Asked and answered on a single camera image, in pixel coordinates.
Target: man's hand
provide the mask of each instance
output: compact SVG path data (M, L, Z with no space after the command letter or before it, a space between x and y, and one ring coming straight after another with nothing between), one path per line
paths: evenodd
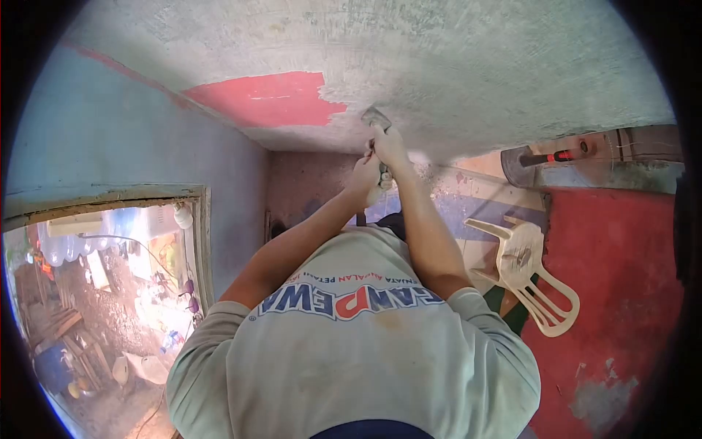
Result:
M373 140L376 154L380 161L390 168L390 172L395 175L408 167L411 169L412 162L407 157L407 150L404 149L404 142L399 131L391 126L386 133L380 125L372 124L371 126L376 132Z
M377 154L369 154L356 162L353 174L344 191L353 194L359 200L357 208L365 209L377 198L375 192L380 191L380 159Z

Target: man's arm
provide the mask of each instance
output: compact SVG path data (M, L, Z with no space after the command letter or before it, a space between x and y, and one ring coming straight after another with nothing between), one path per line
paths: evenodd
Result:
M239 302L254 309L283 285L288 277L323 243L338 235L380 180L377 156L360 159L351 181L311 217L260 248L219 301Z
M412 267L425 287L448 300L459 289L472 287L461 249L414 171L399 132L392 126L387 133L377 125L374 129L376 153L397 181Z

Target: electrical cord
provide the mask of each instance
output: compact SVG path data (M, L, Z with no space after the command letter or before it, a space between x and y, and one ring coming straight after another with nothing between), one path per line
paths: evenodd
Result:
M161 268L164 269L164 271L166 272L167 275L171 276L173 279L178 279L178 278L177 278L176 276L174 276L170 271L168 271L168 270L166 269L166 267L164 267L164 265L161 263L161 261L159 261L159 259L151 252L151 250L149 250L149 247L147 247L146 244L143 244L143 243L142 243L141 241L139 241L139 240L135 240L134 238L130 238L130 237L126 237L126 236L118 236L118 235L86 235L85 233L79 233L79 234L78 234L78 237L83 238L84 240L89 240L89 239L91 239L91 238L117 238L117 239L120 239L120 240L129 240L129 241L137 242L139 245L141 245L142 247L144 247L144 248L146 249L146 251L149 252L149 254L151 255L151 257L161 266Z
M139 439L139 435L141 434L141 431L142 431L142 429L144 428L144 426L145 426L146 424L148 424L149 421L151 421L151 419L156 415L156 413L159 412L159 409L161 408L161 404L162 404L163 401L164 401L164 395L165 395L165 394L166 394L166 387L164 386L164 389L163 389L163 391L161 392L161 397L159 398L159 404L156 406L156 409L154 410L154 412L151 413L151 416L149 416L148 418L146 418L146 421L144 421L144 423L141 424L141 427L139 427L139 431L136 432L136 437L134 437L134 439Z

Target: red wall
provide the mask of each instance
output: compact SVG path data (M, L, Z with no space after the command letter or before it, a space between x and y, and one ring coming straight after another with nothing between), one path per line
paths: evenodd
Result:
M554 190L543 263L573 288L573 327L549 339L529 319L522 332L541 372L540 439L590 438L628 419L675 326L672 195ZM547 295L547 287L540 281Z

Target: light green t-shirt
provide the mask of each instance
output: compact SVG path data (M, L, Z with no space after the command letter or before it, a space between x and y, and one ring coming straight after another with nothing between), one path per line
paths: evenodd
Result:
M254 310L220 302L168 377L184 438L309 438L384 419L433 438L516 438L534 356L477 290L422 287L389 229L349 227Z

